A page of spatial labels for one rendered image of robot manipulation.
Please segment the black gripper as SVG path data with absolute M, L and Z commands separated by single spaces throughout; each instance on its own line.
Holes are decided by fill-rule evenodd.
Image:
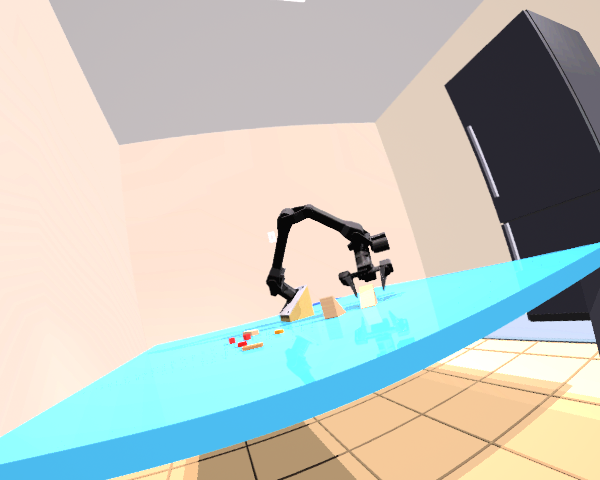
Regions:
M 355 264 L 357 272 L 349 273 L 348 271 L 339 273 L 338 277 L 340 282 L 345 286 L 350 286 L 356 298 L 358 298 L 358 294 L 355 288 L 355 283 L 353 282 L 353 278 L 359 277 L 362 275 L 371 274 L 377 271 L 380 271 L 381 284 L 383 291 L 385 291 L 386 280 L 387 277 L 392 273 L 393 266 L 391 259 L 385 259 L 378 261 L 379 265 L 373 267 L 371 255 L 367 251 L 361 251 L 355 254 L 354 256 Z

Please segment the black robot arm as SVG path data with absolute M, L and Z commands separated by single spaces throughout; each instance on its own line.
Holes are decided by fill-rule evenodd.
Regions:
M 286 299 L 286 302 L 290 303 L 299 291 L 299 289 L 294 289 L 284 282 L 284 273 L 286 268 L 283 268 L 282 264 L 288 235 L 293 224 L 296 224 L 307 218 L 315 220 L 341 233 L 350 241 L 347 246 L 349 251 L 354 251 L 354 256 L 356 253 L 361 251 L 367 251 L 370 253 L 368 246 L 370 246 L 371 251 L 376 254 L 390 250 L 385 232 L 371 236 L 368 231 L 363 229 L 361 224 L 338 218 L 313 206 L 312 204 L 306 204 L 293 208 L 284 208 L 277 218 L 278 236 L 272 267 L 269 271 L 265 284 L 268 286 L 271 296 L 275 297 L 277 294 L 279 294 L 281 297 Z

